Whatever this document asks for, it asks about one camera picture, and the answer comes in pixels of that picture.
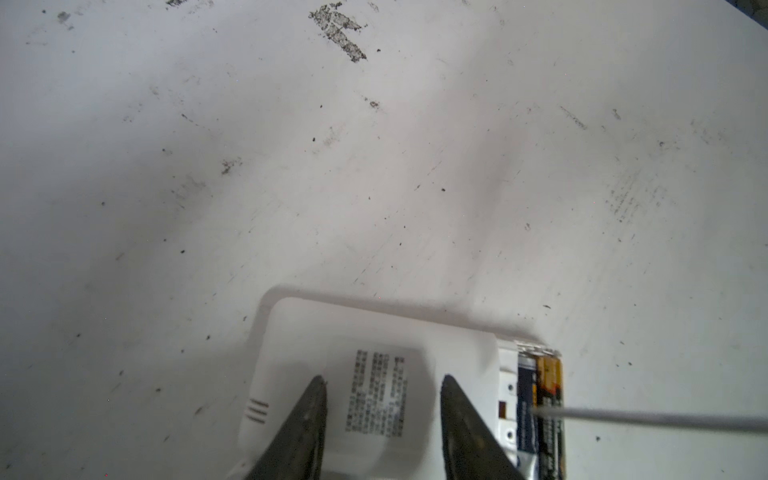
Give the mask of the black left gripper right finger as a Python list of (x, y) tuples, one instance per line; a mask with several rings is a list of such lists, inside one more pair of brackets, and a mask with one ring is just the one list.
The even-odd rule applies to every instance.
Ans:
[(452, 375), (442, 380), (440, 419), (447, 479), (524, 479)]

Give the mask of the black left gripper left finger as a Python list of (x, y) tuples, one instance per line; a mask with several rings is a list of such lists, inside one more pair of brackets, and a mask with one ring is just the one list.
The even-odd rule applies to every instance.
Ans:
[(316, 375), (245, 479), (319, 479), (327, 415), (326, 382)]

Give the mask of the gold black AAA battery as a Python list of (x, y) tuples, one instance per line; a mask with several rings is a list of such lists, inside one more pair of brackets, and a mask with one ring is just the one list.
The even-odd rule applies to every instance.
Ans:
[(539, 478), (566, 478), (563, 424), (553, 411), (563, 405), (562, 362), (537, 358), (536, 416), (539, 427)]

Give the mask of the blue black AAA battery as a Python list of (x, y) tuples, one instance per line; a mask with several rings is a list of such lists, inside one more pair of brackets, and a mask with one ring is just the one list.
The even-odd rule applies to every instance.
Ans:
[(537, 364), (533, 357), (518, 357), (517, 446), (520, 452), (538, 453), (538, 427), (532, 410), (537, 400)]

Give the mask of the white remote control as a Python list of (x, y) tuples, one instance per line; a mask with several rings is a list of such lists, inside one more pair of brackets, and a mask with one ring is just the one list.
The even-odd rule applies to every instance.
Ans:
[(231, 469), (245, 479), (316, 375), (327, 386), (321, 477), (447, 479), (440, 389), (452, 375), (523, 475), (538, 453), (517, 446), (518, 357), (560, 354), (537, 342), (287, 297), (270, 310)]

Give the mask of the orange black screwdriver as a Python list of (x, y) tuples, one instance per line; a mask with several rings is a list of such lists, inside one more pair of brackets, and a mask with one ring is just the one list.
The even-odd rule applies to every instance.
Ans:
[(559, 419), (731, 433), (767, 433), (767, 419), (758, 417), (630, 412), (573, 407), (558, 407), (553, 413)]

